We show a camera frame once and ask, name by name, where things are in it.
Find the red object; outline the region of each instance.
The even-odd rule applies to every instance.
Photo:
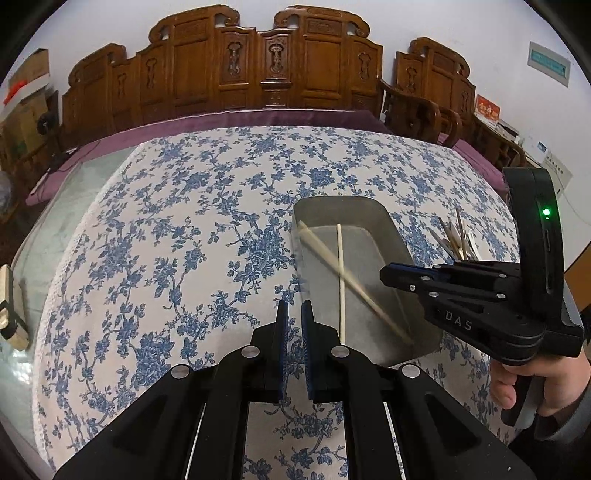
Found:
[[[23,88],[28,82],[26,80],[20,80],[19,82],[16,82],[14,85],[12,85],[12,88],[8,91],[8,94],[6,95],[6,98],[4,99],[4,105],[7,105],[8,102],[10,102],[10,100],[12,99],[12,97],[14,97],[17,92]]]
[[[498,122],[499,115],[501,114],[501,107],[480,95],[476,95],[476,111],[488,120]]]

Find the wall sign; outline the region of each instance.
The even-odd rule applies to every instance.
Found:
[[[569,86],[570,60],[565,59],[562,55],[558,55],[556,52],[531,41],[527,64],[552,77],[562,85]]]

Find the carved wooden chair back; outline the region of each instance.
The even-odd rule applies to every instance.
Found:
[[[397,52],[395,84],[460,115],[465,131],[474,112],[476,87],[468,80],[470,67],[459,53],[427,37],[413,40],[408,53]]]
[[[63,96],[63,141],[89,142],[179,116],[241,108],[381,107],[382,46],[349,12],[295,6],[275,28],[239,26],[226,5],[160,20],[128,59],[109,44],[76,64]]]

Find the wall plate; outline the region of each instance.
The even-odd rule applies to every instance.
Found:
[[[570,182],[570,179],[573,178],[573,174],[551,151],[544,157],[541,166],[550,172],[556,198],[559,198]]]
[[[565,87],[569,86],[570,60],[555,51],[531,41],[527,64],[562,83]]]

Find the metal tray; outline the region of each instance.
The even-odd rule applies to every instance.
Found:
[[[317,322],[339,331],[339,278],[306,244],[297,224],[303,221],[337,255],[336,225],[343,235],[345,267],[366,292],[414,341],[406,345],[353,291],[346,288],[346,344],[373,363],[390,367],[427,355],[439,347],[442,331],[424,319],[415,295],[385,287],[379,271],[390,262],[413,264],[406,244],[379,202],[366,197],[308,197],[294,205],[291,228],[300,290],[312,302]]]

